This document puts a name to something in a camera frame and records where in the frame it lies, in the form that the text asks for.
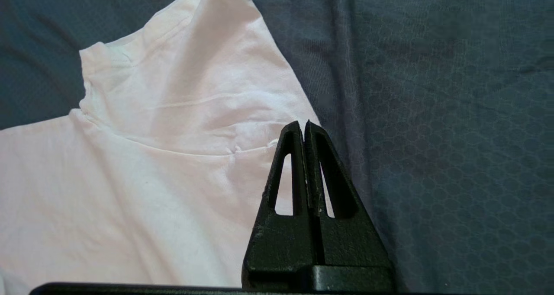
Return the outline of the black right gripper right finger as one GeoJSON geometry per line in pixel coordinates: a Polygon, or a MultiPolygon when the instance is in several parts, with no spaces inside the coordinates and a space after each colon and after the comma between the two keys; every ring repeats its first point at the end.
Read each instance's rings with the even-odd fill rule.
{"type": "Polygon", "coordinates": [[[394,287],[394,268],[327,132],[304,131],[315,287],[394,287]]]}

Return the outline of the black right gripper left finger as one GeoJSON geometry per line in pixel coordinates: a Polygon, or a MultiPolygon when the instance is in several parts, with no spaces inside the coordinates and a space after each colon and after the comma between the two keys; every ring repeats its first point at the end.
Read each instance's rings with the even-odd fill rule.
{"type": "Polygon", "coordinates": [[[261,204],[242,265],[247,290],[305,290],[303,272],[313,265],[314,251],[307,209],[303,138],[299,122],[281,131],[261,204]],[[291,156],[291,215],[276,213],[285,157],[291,156]]]}

